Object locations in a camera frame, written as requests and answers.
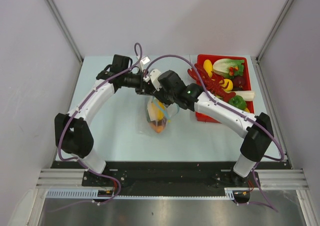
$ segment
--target plastic bag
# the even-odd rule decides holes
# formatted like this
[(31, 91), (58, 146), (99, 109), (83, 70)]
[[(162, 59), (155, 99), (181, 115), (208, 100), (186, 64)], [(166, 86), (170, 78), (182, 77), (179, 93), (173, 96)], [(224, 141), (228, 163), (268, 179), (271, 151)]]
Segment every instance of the plastic bag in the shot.
[(146, 102), (146, 120), (150, 127), (156, 132), (161, 133), (171, 118), (179, 111), (177, 104), (166, 107), (155, 97), (149, 97)]

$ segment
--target red plastic tray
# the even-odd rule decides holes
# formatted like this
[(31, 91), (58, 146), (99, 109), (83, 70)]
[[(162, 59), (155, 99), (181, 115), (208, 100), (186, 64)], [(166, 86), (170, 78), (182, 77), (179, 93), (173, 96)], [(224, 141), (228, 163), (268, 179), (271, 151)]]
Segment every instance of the red plastic tray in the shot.
[[(224, 58), (229, 58), (229, 59), (236, 59), (236, 60), (244, 60), (244, 70), (243, 70), (243, 77), (246, 80), (246, 84), (243, 87), (244, 91), (251, 91), (251, 84), (250, 84), (250, 77), (249, 77), (249, 71), (248, 71), (248, 63), (246, 58), (244, 57), (227, 57), (227, 56), (215, 56), (215, 55), (198, 55), (197, 58), (197, 63), (199, 65), (203, 65), (206, 59), (209, 59), (211, 63), (215, 63), (219, 59), (224, 59)], [(246, 102), (247, 107), (251, 113), (254, 113), (254, 104), (253, 102)], [(215, 119), (208, 117), (202, 113), (196, 112), (195, 113), (196, 119), (200, 122), (214, 122), (214, 123), (219, 123)]]

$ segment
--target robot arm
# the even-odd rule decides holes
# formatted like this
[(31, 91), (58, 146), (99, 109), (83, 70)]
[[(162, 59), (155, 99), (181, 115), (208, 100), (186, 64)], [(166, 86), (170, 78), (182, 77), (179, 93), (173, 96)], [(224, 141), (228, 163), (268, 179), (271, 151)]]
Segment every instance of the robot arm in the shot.
[(67, 114), (58, 114), (56, 116), (54, 121), (56, 145), (58, 146), (59, 144), (62, 131), (70, 119), (70, 115), (78, 111), (67, 129), (61, 148), (63, 151), (79, 157), (79, 160), (82, 160), (92, 170), (98, 173), (103, 172), (106, 163), (93, 148), (94, 140), (90, 133), (89, 125), (101, 106), (119, 88), (135, 88), (137, 94), (155, 96), (167, 106), (176, 103), (182, 109), (189, 109), (215, 118), (244, 138), (240, 150), (241, 155), (232, 172), (234, 174), (233, 181), (241, 184), (254, 165), (260, 162), (271, 143), (271, 139), (263, 131), (246, 119), (256, 120), (273, 134), (270, 118), (264, 113), (256, 117), (254, 114), (234, 108), (246, 116), (242, 118), (221, 106), (221, 104), (228, 104), (214, 95), (211, 96), (216, 102), (211, 101), (201, 86), (195, 83), (186, 86), (181, 78), (170, 70), (164, 73), (152, 70), (148, 76), (144, 76), (143, 72), (136, 74), (127, 72), (99, 87), (104, 80), (128, 68), (128, 64), (128, 57), (115, 55), (112, 65), (107, 66), (98, 74), (97, 81), (90, 92), (92, 94), (91, 97), (85, 97), (79, 105)]

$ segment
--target grey wall panel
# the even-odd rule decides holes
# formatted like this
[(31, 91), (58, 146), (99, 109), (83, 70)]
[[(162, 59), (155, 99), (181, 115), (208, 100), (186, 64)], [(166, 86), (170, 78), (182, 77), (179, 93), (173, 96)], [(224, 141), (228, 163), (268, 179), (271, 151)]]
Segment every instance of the grey wall panel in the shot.
[(82, 56), (256, 56), (286, 0), (55, 0)]
[(320, 209), (320, 0), (296, 0), (261, 67), (289, 156)]
[(0, 0), (0, 225), (49, 166), (79, 68), (44, 0)]

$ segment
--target toy lobster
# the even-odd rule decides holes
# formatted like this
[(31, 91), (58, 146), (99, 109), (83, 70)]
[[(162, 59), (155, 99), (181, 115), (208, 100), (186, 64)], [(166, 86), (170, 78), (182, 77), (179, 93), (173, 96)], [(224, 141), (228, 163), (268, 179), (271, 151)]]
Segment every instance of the toy lobster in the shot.
[[(224, 91), (224, 89), (228, 87), (229, 82), (226, 84), (225, 87), (223, 87), (222, 85), (225, 83), (225, 79), (223, 78), (223, 76), (212, 73), (212, 77), (210, 77), (202, 66), (200, 66), (197, 63), (194, 66), (199, 72), (200, 76), (202, 77), (205, 87), (212, 94), (222, 97), (225, 102), (228, 102), (232, 97), (236, 95), (235, 92), (227, 93)], [(196, 72), (193, 71), (192, 69), (188, 69), (187, 72), (189, 76), (191, 76), (196, 81), (196, 83), (200, 85), (200, 80)]]

